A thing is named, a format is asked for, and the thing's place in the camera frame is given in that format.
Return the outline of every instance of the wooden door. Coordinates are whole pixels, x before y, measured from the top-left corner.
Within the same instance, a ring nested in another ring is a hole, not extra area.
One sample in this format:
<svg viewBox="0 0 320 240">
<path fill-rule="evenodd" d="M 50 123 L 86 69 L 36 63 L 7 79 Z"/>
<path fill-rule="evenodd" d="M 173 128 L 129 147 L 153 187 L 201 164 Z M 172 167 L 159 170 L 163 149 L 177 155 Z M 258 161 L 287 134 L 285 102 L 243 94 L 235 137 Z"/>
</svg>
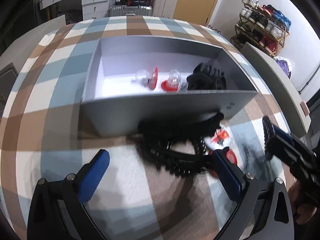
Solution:
<svg viewBox="0 0 320 240">
<path fill-rule="evenodd" d="M 216 0 L 178 0 L 173 18 L 205 25 Z"/>
</svg>

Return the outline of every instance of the black glove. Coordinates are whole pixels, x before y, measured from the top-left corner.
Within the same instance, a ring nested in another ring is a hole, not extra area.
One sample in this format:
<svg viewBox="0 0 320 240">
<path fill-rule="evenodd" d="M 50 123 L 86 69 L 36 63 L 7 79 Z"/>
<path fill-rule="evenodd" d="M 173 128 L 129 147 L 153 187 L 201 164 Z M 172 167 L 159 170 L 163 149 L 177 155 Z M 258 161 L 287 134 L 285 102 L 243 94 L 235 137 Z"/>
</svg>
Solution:
<svg viewBox="0 0 320 240">
<path fill-rule="evenodd" d="M 225 90 L 227 88 L 224 72 L 206 63 L 200 63 L 193 74 L 187 77 L 187 81 L 188 90 Z"/>
</svg>

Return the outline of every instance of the silver suitcase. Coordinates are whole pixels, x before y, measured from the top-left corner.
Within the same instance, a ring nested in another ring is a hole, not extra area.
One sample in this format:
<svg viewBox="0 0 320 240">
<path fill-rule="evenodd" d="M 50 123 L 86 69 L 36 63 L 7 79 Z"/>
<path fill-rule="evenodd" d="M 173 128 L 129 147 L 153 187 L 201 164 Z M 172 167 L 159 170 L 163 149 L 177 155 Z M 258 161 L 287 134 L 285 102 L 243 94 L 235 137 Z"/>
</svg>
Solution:
<svg viewBox="0 0 320 240">
<path fill-rule="evenodd" d="M 152 16 L 151 6 L 116 5 L 109 9 L 109 17 L 113 16 Z"/>
</svg>

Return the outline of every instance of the black box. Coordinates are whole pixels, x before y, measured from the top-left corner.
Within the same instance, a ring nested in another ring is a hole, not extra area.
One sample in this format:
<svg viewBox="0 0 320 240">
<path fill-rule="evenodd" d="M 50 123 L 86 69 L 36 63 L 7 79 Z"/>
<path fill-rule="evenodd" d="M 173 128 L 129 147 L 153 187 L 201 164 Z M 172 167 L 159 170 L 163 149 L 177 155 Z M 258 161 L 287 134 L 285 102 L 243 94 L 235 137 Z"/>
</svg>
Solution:
<svg viewBox="0 0 320 240">
<path fill-rule="evenodd" d="M 126 5 L 126 0 L 116 0 L 115 5 Z"/>
<path fill-rule="evenodd" d="M 128 0 L 129 6 L 150 6 L 152 0 Z"/>
</svg>

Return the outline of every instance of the white storage box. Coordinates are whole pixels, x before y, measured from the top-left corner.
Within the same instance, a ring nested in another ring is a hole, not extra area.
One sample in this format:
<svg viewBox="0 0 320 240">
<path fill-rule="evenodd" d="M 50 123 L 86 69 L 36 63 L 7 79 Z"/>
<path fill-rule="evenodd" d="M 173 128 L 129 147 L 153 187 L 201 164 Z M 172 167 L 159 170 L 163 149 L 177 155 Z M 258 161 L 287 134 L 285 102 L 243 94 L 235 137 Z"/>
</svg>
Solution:
<svg viewBox="0 0 320 240">
<path fill-rule="evenodd" d="M 201 62 L 225 72 L 227 90 L 164 92 L 161 82 L 177 69 L 185 80 Z M 135 82 L 137 71 L 159 69 L 155 90 Z M 230 118 L 257 90 L 242 67 L 221 48 L 200 42 L 151 36 L 102 38 L 92 56 L 81 111 L 100 136 L 136 132 L 141 120 L 201 118 L 221 111 Z"/>
</svg>

